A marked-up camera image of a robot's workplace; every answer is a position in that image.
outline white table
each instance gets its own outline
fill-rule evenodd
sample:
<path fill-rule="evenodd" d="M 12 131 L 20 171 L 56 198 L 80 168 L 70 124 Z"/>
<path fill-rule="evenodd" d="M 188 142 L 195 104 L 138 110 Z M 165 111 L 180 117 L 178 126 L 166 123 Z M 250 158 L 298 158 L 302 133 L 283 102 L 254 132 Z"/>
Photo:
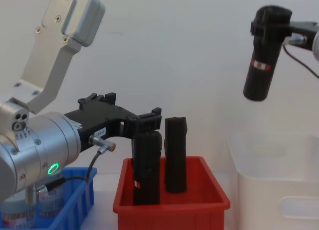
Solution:
<path fill-rule="evenodd" d="M 227 193 L 225 176 L 218 174 L 215 174 L 215 176 Z M 98 174 L 95 176 L 95 205 L 89 212 L 81 230 L 118 230 L 117 215 L 113 213 L 113 200 L 119 178 L 119 174 Z M 232 226 L 232 223 L 226 223 L 225 230 L 231 230 L 228 226 Z"/>

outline vial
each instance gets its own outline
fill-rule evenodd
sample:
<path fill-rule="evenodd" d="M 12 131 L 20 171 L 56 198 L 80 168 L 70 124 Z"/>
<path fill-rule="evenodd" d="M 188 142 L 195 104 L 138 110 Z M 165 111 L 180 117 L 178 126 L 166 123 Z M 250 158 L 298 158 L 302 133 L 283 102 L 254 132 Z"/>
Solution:
<path fill-rule="evenodd" d="M 32 229 L 36 227 L 35 204 L 25 202 L 25 190 L 22 190 L 0 204 L 2 228 Z"/>
<path fill-rule="evenodd" d="M 37 185 L 42 186 L 62 177 L 62 171 L 59 171 L 56 174 L 52 174 L 44 178 L 43 180 L 38 182 Z M 63 185 L 61 185 L 58 188 L 53 189 L 52 191 L 39 197 L 37 210 L 41 217 L 51 218 L 57 216 L 63 206 Z"/>

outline black cylindrical object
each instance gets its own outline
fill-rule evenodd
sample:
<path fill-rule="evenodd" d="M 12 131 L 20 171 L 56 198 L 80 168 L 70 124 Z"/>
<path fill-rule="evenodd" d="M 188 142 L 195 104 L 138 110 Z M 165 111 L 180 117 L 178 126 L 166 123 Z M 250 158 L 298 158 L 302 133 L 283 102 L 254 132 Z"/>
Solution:
<path fill-rule="evenodd" d="M 165 120 L 165 184 L 169 193 L 183 193 L 186 182 L 186 118 Z"/>
<path fill-rule="evenodd" d="M 134 205 L 160 204 L 161 134 L 138 134 L 132 139 Z"/>
<path fill-rule="evenodd" d="M 265 6 L 257 11 L 252 23 L 254 52 L 244 88 L 252 101 L 263 101 L 268 95 L 274 70 L 289 29 L 292 12 L 278 6 Z"/>

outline red and white stripe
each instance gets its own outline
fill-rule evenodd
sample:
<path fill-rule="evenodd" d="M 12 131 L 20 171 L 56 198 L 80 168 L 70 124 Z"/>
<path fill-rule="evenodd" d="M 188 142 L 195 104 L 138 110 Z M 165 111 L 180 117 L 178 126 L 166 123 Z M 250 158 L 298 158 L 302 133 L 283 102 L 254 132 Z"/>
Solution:
<path fill-rule="evenodd" d="M 259 70 L 270 71 L 271 65 L 251 59 L 251 65 Z"/>

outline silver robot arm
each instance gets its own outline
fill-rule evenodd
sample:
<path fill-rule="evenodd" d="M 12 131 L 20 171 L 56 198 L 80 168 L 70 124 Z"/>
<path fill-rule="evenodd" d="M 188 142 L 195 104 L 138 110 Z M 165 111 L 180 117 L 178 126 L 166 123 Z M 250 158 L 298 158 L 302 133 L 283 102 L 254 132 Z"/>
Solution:
<path fill-rule="evenodd" d="M 104 13 L 99 0 L 51 0 L 21 79 L 0 97 L 0 202 L 78 157 L 80 124 L 59 113 L 29 113 L 56 98 L 73 55 L 92 44 Z"/>

